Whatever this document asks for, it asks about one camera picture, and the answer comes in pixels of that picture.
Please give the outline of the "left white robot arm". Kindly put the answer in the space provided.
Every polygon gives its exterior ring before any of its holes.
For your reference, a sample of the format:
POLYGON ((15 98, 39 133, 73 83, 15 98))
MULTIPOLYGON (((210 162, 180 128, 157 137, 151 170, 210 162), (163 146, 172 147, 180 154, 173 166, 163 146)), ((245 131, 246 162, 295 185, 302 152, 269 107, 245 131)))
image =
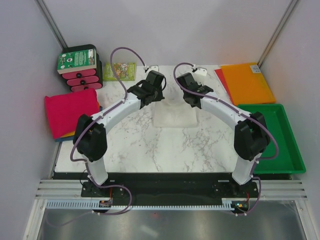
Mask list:
POLYGON ((167 85, 166 77, 155 70, 148 72, 146 79, 129 87, 123 99, 91 116, 79 117, 70 153, 72 162, 84 162, 92 191, 99 197, 110 191, 107 181, 104 155, 107 152, 107 134, 124 118, 153 102, 164 100, 163 90, 167 85))

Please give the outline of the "white t shirt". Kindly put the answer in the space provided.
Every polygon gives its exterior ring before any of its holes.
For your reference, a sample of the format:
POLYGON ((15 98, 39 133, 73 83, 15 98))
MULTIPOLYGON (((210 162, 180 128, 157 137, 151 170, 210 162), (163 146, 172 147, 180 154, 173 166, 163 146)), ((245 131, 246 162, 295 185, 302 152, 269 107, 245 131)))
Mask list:
POLYGON ((156 128, 195 128, 197 112, 185 102, 164 99, 155 103, 152 124, 156 128))

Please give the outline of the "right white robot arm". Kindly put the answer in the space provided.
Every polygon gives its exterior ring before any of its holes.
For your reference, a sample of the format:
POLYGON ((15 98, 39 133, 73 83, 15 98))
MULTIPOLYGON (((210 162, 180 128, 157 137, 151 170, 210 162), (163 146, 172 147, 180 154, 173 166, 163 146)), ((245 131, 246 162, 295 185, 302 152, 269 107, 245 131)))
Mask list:
POLYGON ((211 113, 234 131, 233 148, 237 160, 229 191, 235 197, 242 196, 247 191, 246 184, 253 177, 254 165, 271 142, 265 117, 260 112, 242 111, 225 102, 212 88, 198 84, 189 72, 175 80, 187 104, 211 113))

